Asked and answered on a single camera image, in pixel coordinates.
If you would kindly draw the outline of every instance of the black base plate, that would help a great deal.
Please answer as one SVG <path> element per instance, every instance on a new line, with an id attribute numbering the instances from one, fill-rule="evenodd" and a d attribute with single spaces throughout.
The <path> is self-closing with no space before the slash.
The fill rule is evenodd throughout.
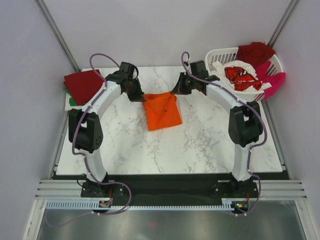
<path id="1" fill-rule="evenodd" d="M 229 182 L 218 182 L 213 183 L 213 192 L 214 197 L 216 198 L 239 198 L 246 199 L 247 193 L 250 198 L 258 197 L 258 188 L 257 184 L 253 181 L 249 182 L 245 187 L 239 189 L 234 189 L 231 181 Z"/>
<path id="2" fill-rule="evenodd" d="M 82 185 L 81 197 L 82 198 L 109 198 L 110 191 L 112 191 L 112 198 L 125 198 L 129 195 L 124 186 L 118 184 L 97 186 L 96 183 L 89 180 L 85 181 Z"/>

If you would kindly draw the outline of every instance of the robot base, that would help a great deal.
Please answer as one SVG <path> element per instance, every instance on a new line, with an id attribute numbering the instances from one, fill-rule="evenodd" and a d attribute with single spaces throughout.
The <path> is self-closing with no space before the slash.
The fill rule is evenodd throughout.
<path id="1" fill-rule="evenodd" d="M 215 181 L 212 185 L 214 196 L 216 198 L 239 198 L 246 199 L 247 193 L 250 198 L 258 197 L 258 187 L 253 182 L 253 177 L 245 181 L 237 181 L 233 176 L 228 182 Z"/>
<path id="2" fill-rule="evenodd" d="M 109 177 L 108 174 L 103 179 L 102 183 L 108 183 Z M 112 198 L 123 198 L 126 197 L 125 187 L 118 184 L 111 185 L 100 185 L 97 182 L 90 181 L 86 179 L 82 185 L 81 197 L 82 198 L 109 198 L 110 193 Z"/>

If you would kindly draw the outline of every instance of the white cloth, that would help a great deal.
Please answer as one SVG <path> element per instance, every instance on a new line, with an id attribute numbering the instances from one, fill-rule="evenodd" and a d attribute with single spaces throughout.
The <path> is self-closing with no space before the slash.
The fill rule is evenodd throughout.
<path id="1" fill-rule="evenodd" d="M 235 90 L 235 85 L 232 84 L 229 79 L 226 77 L 225 73 L 225 68 L 226 67 L 240 67 L 243 68 L 245 71 L 247 71 L 249 74 L 251 74 L 255 79 L 257 78 L 256 70 L 254 69 L 251 64 L 246 63 L 244 61 L 240 60 L 235 60 L 235 61 L 230 61 L 222 65 L 221 62 L 215 61 L 212 63 L 212 66 L 214 67 L 215 70 L 211 71 L 211 75 L 216 75 L 218 78 L 220 78 L 220 81 L 222 82 L 223 85 L 228 87 L 230 90 Z M 268 83 L 262 83 L 262 86 L 259 90 L 256 90 L 253 86 L 248 87 L 245 89 L 243 92 L 257 92 L 260 90 L 265 90 L 267 88 L 272 87 L 272 85 Z"/>

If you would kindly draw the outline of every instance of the white marble surface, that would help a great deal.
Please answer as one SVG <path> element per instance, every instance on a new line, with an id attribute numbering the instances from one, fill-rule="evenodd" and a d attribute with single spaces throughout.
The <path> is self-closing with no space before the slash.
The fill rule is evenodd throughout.
<path id="1" fill-rule="evenodd" d="M 106 76 L 116 68 L 102 68 Z M 139 80 L 146 94 L 168 92 L 183 72 L 180 66 L 139 67 Z M 182 125 L 148 131 L 140 102 L 130 102 L 124 93 L 101 119 L 104 133 L 100 147 L 103 165 L 109 174 L 229 173 L 234 163 L 234 143 L 228 134 L 229 114 L 211 98 L 194 90 L 178 95 Z M 267 120 L 260 106 L 262 119 Z M 282 168 L 267 125 L 268 140 L 253 150 L 251 169 L 281 172 Z M 71 152 L 65 137 L 58 175 L 86 172 L 83 157 Z"/>

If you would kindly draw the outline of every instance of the black mounting bracket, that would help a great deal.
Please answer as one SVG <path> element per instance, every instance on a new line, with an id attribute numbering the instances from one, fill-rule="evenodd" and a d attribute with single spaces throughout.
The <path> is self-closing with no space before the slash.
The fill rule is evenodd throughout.
<path id="1" fill-rule="evenodd" d="M 78 122 L 84 112 L 78 109 L 71 109 L 69 112 L 69 141 L 72 143 Z M 80 150 L 86 150 L 89 153 L 93 153 L 94 150 L 100 148 L 104 139 L 102 132 L 99 116 L 95 112 L 87 113 L 82 121 L 82 124 L 86 123 L 85 126 L 80 126 L 78 134 L 75 140 L 75 148 Z"/>
<path id="2" fill-rule="evenodd" d="M 108 183 L 109 176 L 106 174 L 102 183 Z M 101 185 L 95 181 L 85 179 L 82 184 L 82 198 L 109 198 L 111 193 L 112 199 L 122 199 L 128 196 L 127 189 L 120 184 Z"/>
<path id="3" fill-rule="evenodd" d="M 121 86 L 121 93 L 127 93 L 131 102 L 145 102 L 144 92 L 141 89 L 141 85 L 138 79 L 134 77 L 134 71 L 138 75 L 138 68 L 128 62 L 121 62 L 118 71 L 106 76 L 107 81 L 112 81 Z"/>
<path id="4" fill-rule="evenodd" d="M 230 181 L 215 181 L 212 188 L 217 198 L 247 198 L 247 193 L 250 198 L 258 197 L 258 188 L 253 177 L 245 181 L 237 181 L 232 176 Z"/>
<path id="5" fill-rule="evenodd" d="M 190 68 L 192 75 L 195 77 L 209 82 L 220 81 L 220 78 L 215 75 L 209 76 L 203 60 L 190 63 Z M 207 83 L 193 79 L 186 72 L 180 72 L 178 82 L 171 92 L 176 95 L 188 95 L 191 94 L 193 89 L 197 89 L 204 95 L 207 95 L 207 85 Z"/>
<path id="6" fill-rule="evenodd" d="M 247 102 L 261 116 L 259 104 L 256 101 Z M 245 147 L 247 144 L 259 140 L 263 127 L 254 114 L 246 106 L 235 106 L 229 114 L 229 136 L 235 144 Z"/>

